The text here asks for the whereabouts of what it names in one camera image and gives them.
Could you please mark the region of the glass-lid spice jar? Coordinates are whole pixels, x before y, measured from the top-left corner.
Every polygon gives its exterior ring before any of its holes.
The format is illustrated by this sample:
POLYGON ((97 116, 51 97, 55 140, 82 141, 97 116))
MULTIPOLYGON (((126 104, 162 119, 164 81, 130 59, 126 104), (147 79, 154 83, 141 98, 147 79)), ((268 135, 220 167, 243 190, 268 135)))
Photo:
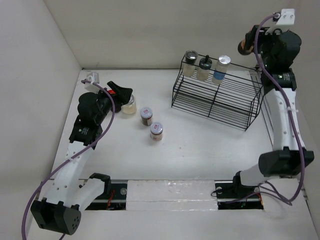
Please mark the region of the glass-lid spice jar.
POLYGON ((184 55, 184 66, 182 73, 185 77, 191 77, 195 71, 195 63, 198 58, 198 53, 195 50, 187 50, 184 55))

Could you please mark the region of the silver-lid white powder jar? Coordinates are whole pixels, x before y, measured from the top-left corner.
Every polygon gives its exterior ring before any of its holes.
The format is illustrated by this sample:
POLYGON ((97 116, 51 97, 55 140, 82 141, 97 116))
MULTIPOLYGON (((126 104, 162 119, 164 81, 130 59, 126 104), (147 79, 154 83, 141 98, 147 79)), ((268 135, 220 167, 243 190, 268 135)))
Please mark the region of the silver-lid white powder jar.
POLYGON ((128 103, 121 106, 121 111, 127 115, 134 114, 137 111, 136 99, 133 94, 130 96, 128 103))

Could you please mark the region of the small red-cap brown bottle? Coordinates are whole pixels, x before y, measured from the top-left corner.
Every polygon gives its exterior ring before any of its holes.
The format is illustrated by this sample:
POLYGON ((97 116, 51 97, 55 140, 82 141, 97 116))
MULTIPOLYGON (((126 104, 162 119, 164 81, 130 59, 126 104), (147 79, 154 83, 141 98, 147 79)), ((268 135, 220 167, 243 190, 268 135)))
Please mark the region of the small red-cap brown bottle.
POLYGON ((108 93, 109 93, 110 95, 115 95, 115 94, 116 94, 112 89, 108 90, 108 93))

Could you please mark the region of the red-lid brown sauce bottle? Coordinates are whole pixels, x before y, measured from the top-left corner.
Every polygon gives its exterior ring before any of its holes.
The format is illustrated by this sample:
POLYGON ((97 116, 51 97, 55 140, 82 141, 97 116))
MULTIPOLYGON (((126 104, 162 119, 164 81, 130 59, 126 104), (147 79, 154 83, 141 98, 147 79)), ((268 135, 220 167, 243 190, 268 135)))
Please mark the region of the red-lid brown sauce bottle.
POLYGON ((237 46, 237 51, 242 56, 248 56, 254 51, 254 40, 243 39, 237 46))

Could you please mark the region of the black-pump-lid spice jar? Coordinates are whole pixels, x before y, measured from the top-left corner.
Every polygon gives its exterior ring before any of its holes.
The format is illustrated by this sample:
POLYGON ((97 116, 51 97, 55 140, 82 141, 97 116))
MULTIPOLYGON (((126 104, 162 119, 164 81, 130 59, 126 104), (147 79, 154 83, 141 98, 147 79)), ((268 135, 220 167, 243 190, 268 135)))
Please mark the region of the black-pump-lid spice jar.
POLYGON ((212 60, 209 55, 202 57, 199 60, 198 69, 196 73, 196 78, 199 81, 206 81, 210 75, 210 70, 212 67, 212 60))

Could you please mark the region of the grey-lid dark sauce jar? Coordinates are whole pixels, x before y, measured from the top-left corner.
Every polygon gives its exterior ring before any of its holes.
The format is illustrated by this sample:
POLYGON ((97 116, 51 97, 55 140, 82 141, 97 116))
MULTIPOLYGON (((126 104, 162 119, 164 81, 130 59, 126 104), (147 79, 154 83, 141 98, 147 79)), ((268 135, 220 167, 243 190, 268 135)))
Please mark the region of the grey-lid dark sauce jar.
POLYGON ((153 111, 149 107, 143 107, 140 110, 140 117, 142 124, 145 126, 150 126, 153 122, 153 111))

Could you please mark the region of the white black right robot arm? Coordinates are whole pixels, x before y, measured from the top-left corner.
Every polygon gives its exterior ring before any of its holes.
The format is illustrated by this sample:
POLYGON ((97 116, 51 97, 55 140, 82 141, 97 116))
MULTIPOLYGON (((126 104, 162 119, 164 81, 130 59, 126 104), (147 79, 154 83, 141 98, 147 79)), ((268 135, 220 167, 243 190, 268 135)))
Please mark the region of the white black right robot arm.
POLYGON ((299 132, 296 110, 296 77, 292 64, 301 49, 302 40, 294 32, 254 25, 238 45, 241 55, 254 53, 261 68, 264 97, 269 103, 273 127, 272 151, 260 155, 253 167, 239 171, 232 179, 230 191, 237 198, 252 196, 254 189, 272 177, 300 176, 296 193, 286 199, 273 188, 272 192, 286 203, 295 200, 303 186, 306 167, 315 159, 307 150, 299 132))

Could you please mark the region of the silver-lid blue-label jar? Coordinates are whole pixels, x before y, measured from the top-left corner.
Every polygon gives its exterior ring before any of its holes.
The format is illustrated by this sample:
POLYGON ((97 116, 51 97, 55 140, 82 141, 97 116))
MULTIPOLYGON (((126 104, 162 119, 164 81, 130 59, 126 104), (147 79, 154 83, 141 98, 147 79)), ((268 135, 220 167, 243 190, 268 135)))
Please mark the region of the silver-lid blue-label jar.
POLYGON ((231 63, 231 58, 227 55, 221 55, 217 59, 215 69, 213 71, 212 82, 216 85, 220 85, 227 73, 228 67, 231 63))

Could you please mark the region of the grey-lid reddish sauce jar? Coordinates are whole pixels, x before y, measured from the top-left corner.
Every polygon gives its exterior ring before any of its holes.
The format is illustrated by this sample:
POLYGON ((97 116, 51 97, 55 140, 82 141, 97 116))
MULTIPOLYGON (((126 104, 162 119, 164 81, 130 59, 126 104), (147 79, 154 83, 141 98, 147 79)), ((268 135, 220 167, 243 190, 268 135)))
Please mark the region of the grey-lid reddish sauce jar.
POLYGON ((160 122, 153 122, 150 125, 150 136, 154 141, 160 141, 163 138, 163 125, 160 122))

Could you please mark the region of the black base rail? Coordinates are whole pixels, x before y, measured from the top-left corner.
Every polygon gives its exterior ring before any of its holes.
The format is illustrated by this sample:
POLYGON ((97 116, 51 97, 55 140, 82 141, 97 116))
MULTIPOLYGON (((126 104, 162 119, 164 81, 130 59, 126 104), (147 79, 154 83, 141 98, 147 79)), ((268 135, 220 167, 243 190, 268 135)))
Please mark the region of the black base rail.
POLYGON ((117 180, 109 195, 97 197, 88 210, 207 212, 263 210, 260 195, 234 202, 227 191, 230 181, 214 180, 117 180))

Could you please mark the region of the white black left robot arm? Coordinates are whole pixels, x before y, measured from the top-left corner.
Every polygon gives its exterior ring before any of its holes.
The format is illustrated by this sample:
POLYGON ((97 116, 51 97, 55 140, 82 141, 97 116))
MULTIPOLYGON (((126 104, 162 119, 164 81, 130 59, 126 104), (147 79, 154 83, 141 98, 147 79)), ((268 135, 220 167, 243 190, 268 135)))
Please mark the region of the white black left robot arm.
POLYGON ((33 218, 41 229, 73 235, 80 225, 83 211, 98 197, 113 195, 109 175, 93 173, 80 186, 79 177, 100 139, 107 133, 102 123, 108 113, 115 117, 118 108, 129 103, 133 90, 113 81, 107 83, 113 91, 94 84, 97 93, 86 92, 78 99, 78 115, 69 137, 65 160, 53 174, 55 179, 42 200, 30 206, 33 218))

